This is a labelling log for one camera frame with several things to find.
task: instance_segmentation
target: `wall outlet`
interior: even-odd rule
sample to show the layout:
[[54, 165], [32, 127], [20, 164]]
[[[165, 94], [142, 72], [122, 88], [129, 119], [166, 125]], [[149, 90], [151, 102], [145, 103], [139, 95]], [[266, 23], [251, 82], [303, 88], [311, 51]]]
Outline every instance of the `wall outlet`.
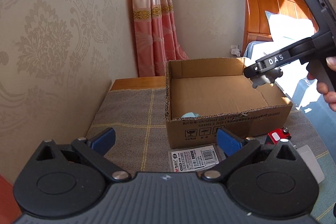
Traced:
[[235, 49], [238, 49], [238, 45], [231, 45], [231, 47], [230, 47], [230, 53], [234, 54], [233, 52], [235, 52]]

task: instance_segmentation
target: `patterned wallpaper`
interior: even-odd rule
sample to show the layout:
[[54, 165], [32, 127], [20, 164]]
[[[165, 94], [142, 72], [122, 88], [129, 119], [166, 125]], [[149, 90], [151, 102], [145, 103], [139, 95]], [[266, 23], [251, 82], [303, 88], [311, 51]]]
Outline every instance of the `patterned wallpaper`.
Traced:
[[84, 136], [117, 78], [137, 77], [126, 0], [0, 0], [0, 174], [43, 139]]

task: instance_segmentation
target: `red toy car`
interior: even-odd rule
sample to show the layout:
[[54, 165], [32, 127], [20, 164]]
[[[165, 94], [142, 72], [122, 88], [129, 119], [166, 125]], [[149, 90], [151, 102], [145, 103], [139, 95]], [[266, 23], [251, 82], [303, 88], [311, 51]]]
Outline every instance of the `red toy car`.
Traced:
[[277, 144], [280, 139], [290, 140], [291, 138], [288, 128], [277, 128], [267, 134], [265, 144]]

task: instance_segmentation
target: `pink curtain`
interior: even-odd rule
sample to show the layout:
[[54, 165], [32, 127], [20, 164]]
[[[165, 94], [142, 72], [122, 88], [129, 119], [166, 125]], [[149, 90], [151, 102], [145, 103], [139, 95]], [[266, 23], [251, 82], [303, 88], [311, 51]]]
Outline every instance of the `pink curtain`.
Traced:
[[139, 76], [165, 75], [168, 60], [188, 59], [177, 42], [172, 0], [133, 0]]

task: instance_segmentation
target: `white paper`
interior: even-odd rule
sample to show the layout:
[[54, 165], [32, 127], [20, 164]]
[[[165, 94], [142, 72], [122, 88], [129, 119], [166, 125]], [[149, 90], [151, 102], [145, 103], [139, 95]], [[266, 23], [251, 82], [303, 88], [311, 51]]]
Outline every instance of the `white paper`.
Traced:
[[218, 157], [213, 145], [173, 151], [171, 158], [174, 172], [199, 171], [218, 164]]
[[296, 150], [301, 158], [304, 160], [311, 173], [315, 177], [317, 183], [320, 183], [325, 179], [323, 171], [317, 162], [313, 152], [308, 145], [302, 146]]

